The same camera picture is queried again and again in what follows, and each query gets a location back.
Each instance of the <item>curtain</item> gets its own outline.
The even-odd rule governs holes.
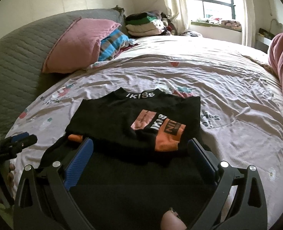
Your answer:
[[[167,17],[175,25],[178,34],[186,32],[190,26],[188,19],[188,0],[164,0],[167,7]]]
[[[254,47],[256,36],[256,16],[253,0],[243,0],[244,19],[242,24],[242,45]]]

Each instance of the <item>window sill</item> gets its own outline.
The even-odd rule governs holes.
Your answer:
[[[241,30],[235,30],[229,27],[225,27],[219,24],[214,24],[214,23],[209,23],[209,22],[196,22],[196,21],[191,21],[191,25],[196,25],[196,26],[202,26],[202,27],[221,27],[221,28],[225,28],[225,29],[229,29],[229,30],[233,30],[236,32],[242,32]]]

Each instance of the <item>gray quilted cover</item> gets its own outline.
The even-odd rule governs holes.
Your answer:
[[[15,120],[63,74],[42,74],[42,64],[57,39],[77,18],[109,19],[124,24],[124,9],[87,9],[34,21],[0,39],[0,133],[5,137]]]

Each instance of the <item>silver screw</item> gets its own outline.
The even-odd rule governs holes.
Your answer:
[[[53,163],[53,167],[57,168],[60,166],[60,161],[56,161]]]
[[[250,170],[252,170],[252,171],[256,171],[256,170],[257,170],[256,167],[253,166],[253,165],[250,165],[249,168],[250,168]]]
[[[26,171],[29,171],[29,170],[31,170],[31,166],[30,166],[30,165],[26,165],[24,169],[25,169]]]
[[[221,167],[224,167],[224,168],[227,168],[227,167],[229,167],[229,164],[228,164],[226,161],[222,161],[222,162],[220,163],[220,166],[221,166]]]

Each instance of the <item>pink pillow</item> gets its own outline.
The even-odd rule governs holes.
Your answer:
[[[43,73],[72,73],[98,61],[101,40],[119,26],[106,19],[77,19],[62,34],[44,61]]]

